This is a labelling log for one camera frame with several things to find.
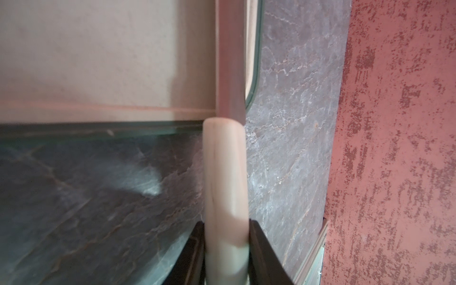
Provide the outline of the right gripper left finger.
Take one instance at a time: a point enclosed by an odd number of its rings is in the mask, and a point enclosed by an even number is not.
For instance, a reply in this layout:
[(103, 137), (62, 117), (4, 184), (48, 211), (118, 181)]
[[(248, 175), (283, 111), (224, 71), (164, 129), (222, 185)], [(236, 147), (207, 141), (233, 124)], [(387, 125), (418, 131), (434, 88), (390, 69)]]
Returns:
[(204, 257), (204, 223), (199, 221), (194, 226), (183, 250), (162, 285), (204, 285)]

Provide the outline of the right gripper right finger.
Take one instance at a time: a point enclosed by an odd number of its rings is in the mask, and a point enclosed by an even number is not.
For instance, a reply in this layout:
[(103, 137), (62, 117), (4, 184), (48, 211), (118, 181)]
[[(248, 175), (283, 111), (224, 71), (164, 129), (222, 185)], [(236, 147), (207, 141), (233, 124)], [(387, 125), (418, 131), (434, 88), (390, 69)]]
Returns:
[(249, 220), (249, 284), (293, 285), (260, 224)]

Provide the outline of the knife with beige handle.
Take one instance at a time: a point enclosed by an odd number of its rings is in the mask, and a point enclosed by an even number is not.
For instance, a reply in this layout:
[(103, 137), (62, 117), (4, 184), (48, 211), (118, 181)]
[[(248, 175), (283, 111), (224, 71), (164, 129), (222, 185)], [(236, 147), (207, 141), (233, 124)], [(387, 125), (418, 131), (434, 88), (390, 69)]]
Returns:
[(244, 53), (244, 1), (216, 1), (216, 116), (203, 123), (209, 285), (244, 285), (248, 276)]

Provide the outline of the beige cutting board green rim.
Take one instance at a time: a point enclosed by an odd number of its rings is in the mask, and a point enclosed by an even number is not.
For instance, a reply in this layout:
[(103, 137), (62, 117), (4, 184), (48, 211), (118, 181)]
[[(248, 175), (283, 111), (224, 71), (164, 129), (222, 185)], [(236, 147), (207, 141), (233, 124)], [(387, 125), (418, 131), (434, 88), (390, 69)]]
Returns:
[(262, 1), (2, 1), (1, 141), (245, 122)]

